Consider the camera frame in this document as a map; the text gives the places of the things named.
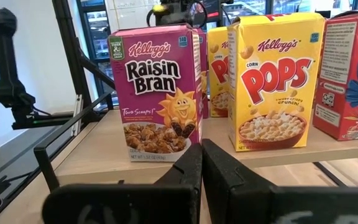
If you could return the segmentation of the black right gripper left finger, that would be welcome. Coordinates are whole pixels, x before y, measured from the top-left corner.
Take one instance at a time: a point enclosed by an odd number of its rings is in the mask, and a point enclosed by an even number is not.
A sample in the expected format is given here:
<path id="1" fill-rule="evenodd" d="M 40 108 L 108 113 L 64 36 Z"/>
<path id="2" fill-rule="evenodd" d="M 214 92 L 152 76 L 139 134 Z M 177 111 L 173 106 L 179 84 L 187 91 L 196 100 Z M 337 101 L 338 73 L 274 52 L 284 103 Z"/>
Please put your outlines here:
<path id="1" fill-rule="evenodd" d="M 70 184 L 47 196 L 44 224 L 199 224 L 203 148 L 192 145 L 153 184 Z"/>

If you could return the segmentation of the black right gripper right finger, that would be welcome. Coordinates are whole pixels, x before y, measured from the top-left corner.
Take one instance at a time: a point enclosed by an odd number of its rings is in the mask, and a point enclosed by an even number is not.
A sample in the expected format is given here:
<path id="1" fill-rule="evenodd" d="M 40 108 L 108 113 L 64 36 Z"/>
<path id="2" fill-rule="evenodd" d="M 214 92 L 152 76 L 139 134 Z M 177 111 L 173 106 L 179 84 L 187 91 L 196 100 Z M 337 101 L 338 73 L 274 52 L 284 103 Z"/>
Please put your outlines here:
<path id="1" fill-rule="evenodd" d="M 213 224 L 358 224 L 358 187 L 277 186 L 212 140 L 202 147 Z"/>

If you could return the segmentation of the yellow Corn Pops cereal box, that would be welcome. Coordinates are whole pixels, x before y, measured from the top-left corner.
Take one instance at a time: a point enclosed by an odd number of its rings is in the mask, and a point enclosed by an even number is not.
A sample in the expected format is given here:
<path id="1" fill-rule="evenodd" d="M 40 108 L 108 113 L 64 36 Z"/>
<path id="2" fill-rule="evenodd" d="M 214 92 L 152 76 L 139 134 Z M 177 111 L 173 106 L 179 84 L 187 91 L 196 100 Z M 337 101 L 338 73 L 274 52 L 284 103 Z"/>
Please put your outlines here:
<path id="1" fill-rule="evenodd" d="M 229 98 L 227 27 L 207 32 L 211 117 L 227 117 Z"/>
<path id="2" fill-rule="evenodd" d="M 227 28 L 229 138 L 235 151 L 305 147 L 325 18 L 241 16 Z"/>

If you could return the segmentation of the red Froot Loops cereal box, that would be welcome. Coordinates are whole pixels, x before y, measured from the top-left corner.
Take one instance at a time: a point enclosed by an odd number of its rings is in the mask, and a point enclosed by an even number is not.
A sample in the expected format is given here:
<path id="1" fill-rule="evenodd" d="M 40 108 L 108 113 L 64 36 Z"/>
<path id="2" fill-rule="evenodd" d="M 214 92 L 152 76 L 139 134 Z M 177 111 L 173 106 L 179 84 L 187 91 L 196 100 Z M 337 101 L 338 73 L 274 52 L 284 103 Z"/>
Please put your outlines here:
<path id="1" fill-rule="evenodd" d="M 313 126 L 338 141 L 358 139 L 358 11 L 327 20 Z"/>

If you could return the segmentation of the grey desk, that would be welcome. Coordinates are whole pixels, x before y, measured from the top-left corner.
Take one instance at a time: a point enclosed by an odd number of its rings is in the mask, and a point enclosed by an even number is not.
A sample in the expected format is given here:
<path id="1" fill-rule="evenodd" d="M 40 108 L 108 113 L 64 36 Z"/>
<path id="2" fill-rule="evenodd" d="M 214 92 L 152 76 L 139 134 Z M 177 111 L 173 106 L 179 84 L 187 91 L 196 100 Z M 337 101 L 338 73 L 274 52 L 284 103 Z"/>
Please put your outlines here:
<path id="1" fill-rule="evenodd" d="M 34 148 L 48 138 L 59 126 L 48 126 L 13 131 L 16 135 L 0 147 L 0 180 L 8 188 L 0 193 L 3 202 L 8 203 L 41 174 Z"/>

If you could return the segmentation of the black articulated stand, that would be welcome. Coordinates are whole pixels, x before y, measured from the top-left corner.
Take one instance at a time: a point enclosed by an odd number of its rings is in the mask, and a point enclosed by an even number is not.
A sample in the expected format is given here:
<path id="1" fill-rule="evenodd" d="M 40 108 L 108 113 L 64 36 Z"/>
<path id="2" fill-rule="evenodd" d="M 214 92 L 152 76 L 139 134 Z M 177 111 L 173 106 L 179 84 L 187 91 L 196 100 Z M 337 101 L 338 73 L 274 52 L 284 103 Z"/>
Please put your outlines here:
<path id="1" fill-rule="evenodd" d="M 52 115 L 37 109 L 35 97 L 26 92 L 17 74 L 13 36 L 16 16 L 5 7 L 0 9 L 0 104 L 10 108 L 14 117 L 12 129 L 41 128 L 65 124 L 71 113 Z"/>

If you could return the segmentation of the black metal rig frame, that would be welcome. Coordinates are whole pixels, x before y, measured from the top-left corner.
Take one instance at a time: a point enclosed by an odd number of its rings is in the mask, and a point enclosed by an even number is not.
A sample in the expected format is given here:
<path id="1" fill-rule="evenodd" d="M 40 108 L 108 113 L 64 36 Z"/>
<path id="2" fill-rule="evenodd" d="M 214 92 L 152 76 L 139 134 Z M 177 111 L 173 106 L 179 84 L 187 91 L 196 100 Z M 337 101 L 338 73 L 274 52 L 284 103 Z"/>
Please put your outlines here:
<path id="1" fill-rule="evenodd" d="M 64 148 L 69 145 L 73 138 L 66 140 L 60 147 L 57 148 L 55 152 L 51 154 L 47 152 L 48 147 L 75 124 L 78 124 L 79 128 L 83 129 L 91 122 L 100 121 L 105 114 L 94 111 L 94 107 L 98 103 L 105 101 L 109 109 L 113 108 L 110 92 L 106 92 L 95 101 L 91 101 L 85 78 L 85 70 L 89 70 L 93 75 L 96 75 L 101 81 L 105 82 L 105 84 L 109 85 L 111 88 L 115 87 L 115 83 L 105 73 L 103 73 L 96 64 L 88 59 L 82 51 L 78 38 L 75 35 L 68 0 L 52 0 L 52 4 L 57 18 L 58 27 L 60 29 L 60 35 L 62 37 L 75 92 L 83 98 L 83 106 L 81 106 L 79 113 L 73 113 L 73 117 L 70 120 L 63 125 L 59 125 L 60 128 L 58 130 L 34 148 L 35 158 L 39 163 L 41 174 L 45 177 L 49 190 L 54 190 L 59 186 L 59 181 L 52 168 L 52 161 L 63 152 Z M 0 193 L 8 188 L 6 183 L 7 182 L 5 180 L 0 180 Z M 0 212 L 11 202 L 12 200 L 5 203 L 0 197 Z"/>

